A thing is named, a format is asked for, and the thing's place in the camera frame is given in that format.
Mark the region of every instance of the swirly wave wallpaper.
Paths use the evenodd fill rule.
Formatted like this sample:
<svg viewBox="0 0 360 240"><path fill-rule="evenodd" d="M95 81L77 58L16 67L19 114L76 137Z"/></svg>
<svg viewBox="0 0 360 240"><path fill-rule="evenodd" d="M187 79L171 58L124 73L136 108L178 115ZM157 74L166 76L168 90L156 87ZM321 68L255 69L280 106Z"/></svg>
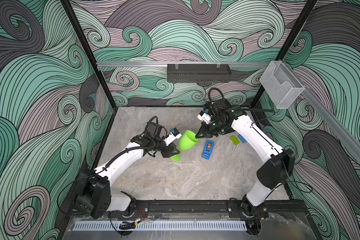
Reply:
<svg viewBox="0 0 360 240"><path fill-rule="evenodd" d="M337 2L321 1L318 6ZM305 0L71 0L98 61L275 60ZM203 105L211 87L250 104L264 69L229 83L168 83L166 68L102 68L119 106Z"/></svg>
<svg viewBox="0 0 360 240"><path fill-rule="evenodd" d="M360 142L360 1L314 9L286 61ZM267 94L258 107L274 108ZM360 165L317 115L304 92L288 109L256 114L266 134L296 154L288 184L326 240L360 240Z"/></svg>
<svg viewBox="0 0 360 240"><path fill-rule="evenodd" d="M64 233L111 112L60 1L0 0L0 240Z"/></svg>

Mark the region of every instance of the green lego brick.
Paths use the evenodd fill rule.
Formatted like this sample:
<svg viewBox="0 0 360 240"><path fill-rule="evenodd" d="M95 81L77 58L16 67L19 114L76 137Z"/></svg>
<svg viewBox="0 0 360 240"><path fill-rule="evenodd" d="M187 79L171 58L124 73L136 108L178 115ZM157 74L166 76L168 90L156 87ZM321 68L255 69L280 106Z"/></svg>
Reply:
<svg viewBox="0 0 360 240"><path fill-rule="evenodd" d="M239 144L239 143L240 143L240 141L237 139L237 137L232 136L232 137L230 137L230 138L231 138L231 140L232 140L233 144L237 145L237 144Z"/></svg>

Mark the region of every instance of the clear plastic panel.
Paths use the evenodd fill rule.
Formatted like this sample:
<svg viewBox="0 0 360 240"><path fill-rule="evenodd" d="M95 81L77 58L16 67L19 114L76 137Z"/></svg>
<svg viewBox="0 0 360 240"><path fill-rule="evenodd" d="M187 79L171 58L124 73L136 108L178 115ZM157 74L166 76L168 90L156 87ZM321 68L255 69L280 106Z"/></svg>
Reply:
<svg viewBox="0 0 360 240"><path fill-rule="evenodd" d="M260 82L277 109L288 108L304 91L292 68L282 61L272 61Z"/></svg>

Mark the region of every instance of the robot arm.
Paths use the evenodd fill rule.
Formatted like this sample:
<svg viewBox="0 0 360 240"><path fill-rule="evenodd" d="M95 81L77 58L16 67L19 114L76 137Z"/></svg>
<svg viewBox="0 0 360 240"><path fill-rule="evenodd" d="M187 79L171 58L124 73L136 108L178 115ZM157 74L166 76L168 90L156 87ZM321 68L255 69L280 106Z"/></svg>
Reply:
<svg viewBox="0 0 360 240"><path fill-rule="evenodd" d="M163 157L180 153L173 143L175 139L181 137L177 129L173 128L167 136L159 137L163 126L151 120L147 123L144 135L133 137L124 151L94 170L85 169L80 173L75 186L75 204L91 214L93 218L99 218L105 212L116 210L125 212L127 216L131 215L134 197L125 192L111 194L110 186L136 160L145 154L155 157L158 151Z"/></svg>
<svg viewBox="0 0 360 240"><path fill-rule="evenodd" d="M239 106L232 107L224 99L204 105L198 119L202 127L196 134L197 138L210 138L237 131L254 148L263 161L257 171L254 187L243 198L248 203L247 215L255 215L260 206L273 190L285 182L292 174L295 153L285 150L262 132Z"/></svg>

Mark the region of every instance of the gray marble surface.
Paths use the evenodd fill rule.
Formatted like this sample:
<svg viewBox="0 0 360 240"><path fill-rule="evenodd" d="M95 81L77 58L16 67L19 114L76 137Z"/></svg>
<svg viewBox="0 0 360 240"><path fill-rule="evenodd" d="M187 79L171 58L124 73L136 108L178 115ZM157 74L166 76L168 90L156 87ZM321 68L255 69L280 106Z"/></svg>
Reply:
<svg viewBox="0 0 360 240"><path fill-rule="evenodd" d="M158 116L160 125L176 127L181 134L197 132L201 122L197 114L202 108L119 108L101 155L99 165L122 151L130 139L144 131L146 122ZM254 185L261 159L249 143L234 145L232 132L210 139L215 143L209 160L201 157L206 139L180 153L182 160L174 162L157 153L148 154L126 169L111 187L112 193L125 191L140 200L201 200L241 199ZM268 199L289 199L283 186Z"/></svg>

